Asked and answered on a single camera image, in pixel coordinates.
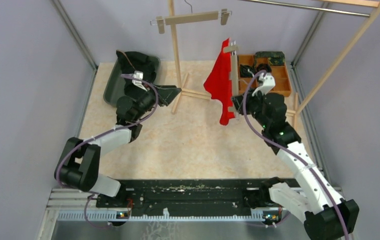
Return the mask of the red underwear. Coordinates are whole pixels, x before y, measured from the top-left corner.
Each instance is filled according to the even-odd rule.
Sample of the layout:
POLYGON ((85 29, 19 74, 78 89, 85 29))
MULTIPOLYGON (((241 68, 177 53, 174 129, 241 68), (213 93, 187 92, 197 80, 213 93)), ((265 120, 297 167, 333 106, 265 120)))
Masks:
POLYGON ((219 100, 222 104, 222 113, 219 120, 221 125, 228 125, 235 118, 234 113, 229 110, 232 103, 232 85, 230 80, 231 53, 224 52, 230 44, 230 38, 222 42, 221 50, 215 61, 211 73, 203 84, 205 90, 211 94, 212 100, 219 100))

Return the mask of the beige clip hanger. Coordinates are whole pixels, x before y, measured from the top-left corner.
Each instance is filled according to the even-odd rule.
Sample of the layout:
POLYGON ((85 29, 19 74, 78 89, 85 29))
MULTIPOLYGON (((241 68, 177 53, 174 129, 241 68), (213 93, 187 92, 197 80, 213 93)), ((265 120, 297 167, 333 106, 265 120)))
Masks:
POLYGON ((170 26, 171 32, 176 32, 176 25, 207 22, 220 20, 222 26, 226 25, 229 17, 232 16, 232 11, 222 9, 219 11, 205 11, 189 14, 175 14, 174 1, 168 0, 168 16, 157 16, 155 19, 150 20, 151 26, 157 26, 159 34, 165 33, 165 26, 170 26))
POLYGON ((229 70, 226 70, 228 74, 228 81, 226 83, 226 92, 225 92, 225 116, 227 123, 235 118, 239 113, 237 108, 234 106, 232 97, 239 95, 239 83, 238 83, 238 59, 237 59, 237 50, 238 45, 235 41, 228 38, 226 45, 223 48, 223 53, 228 55, 229 60, 226 62, 229 70))

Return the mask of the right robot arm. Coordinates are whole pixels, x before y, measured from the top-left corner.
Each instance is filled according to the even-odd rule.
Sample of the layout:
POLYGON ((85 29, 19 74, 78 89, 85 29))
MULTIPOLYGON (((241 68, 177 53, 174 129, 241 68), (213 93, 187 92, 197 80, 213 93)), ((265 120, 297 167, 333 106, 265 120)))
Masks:
POLYGON ((323 176, 310 158, 297 131, 286 120, 284 96, 277 93, 244 93, 232 97, 239 114, 252 116, 262 127, 256 132, 294 174, 303 193, 278 177, 260 188, 265 206, 278 204, 295 216, 312 240, 349 239, 359 214, 355 200, 346 200, 323 176))

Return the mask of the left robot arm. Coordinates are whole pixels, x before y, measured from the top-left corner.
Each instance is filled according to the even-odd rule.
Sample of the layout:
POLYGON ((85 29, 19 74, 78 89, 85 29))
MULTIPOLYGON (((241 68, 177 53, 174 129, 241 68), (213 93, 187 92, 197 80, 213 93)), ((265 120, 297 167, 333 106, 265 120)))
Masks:
POLYGON ((157 107, 168 106, 181 92, 174 85, 130 85, 116 102, 116 124, 108 131, 88 139, 71 137, 54 172, 59 185, 83 192, 108 196, 116 207, 128 199, 125 187, 99 172, 100 159, 139 136, 142 124, 157 107))

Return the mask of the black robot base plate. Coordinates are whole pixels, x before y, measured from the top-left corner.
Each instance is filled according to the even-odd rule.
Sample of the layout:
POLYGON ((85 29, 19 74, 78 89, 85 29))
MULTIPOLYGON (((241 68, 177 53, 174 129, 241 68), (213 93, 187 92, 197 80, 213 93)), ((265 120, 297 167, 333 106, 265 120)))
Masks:
POLYGON ((116 197, 84 199, 85 210, 124 209, 132 217, 248 217, 258 208, 278 210, 266 198, 266 178, 128 179, 116 197))

